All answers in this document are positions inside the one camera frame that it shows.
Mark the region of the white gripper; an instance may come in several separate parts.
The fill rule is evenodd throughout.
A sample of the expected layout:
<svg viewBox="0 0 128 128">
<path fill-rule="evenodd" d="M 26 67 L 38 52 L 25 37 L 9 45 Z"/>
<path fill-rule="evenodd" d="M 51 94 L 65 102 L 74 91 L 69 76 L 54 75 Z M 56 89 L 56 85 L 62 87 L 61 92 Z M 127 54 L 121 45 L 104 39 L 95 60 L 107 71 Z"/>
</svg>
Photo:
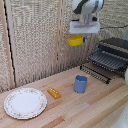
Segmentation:
<svg viewBox="0 0 128 128">
<path fill-rule="evenodd" d="M 71 21 L 70 22 L 70 30 L 71 34 L 86 34 L 86 33 L 98 33 L 100 31 L 100 23 L 99 22 L 90 22 L 89 24 L 82 25 L 79 21 Z"/>
</svg>

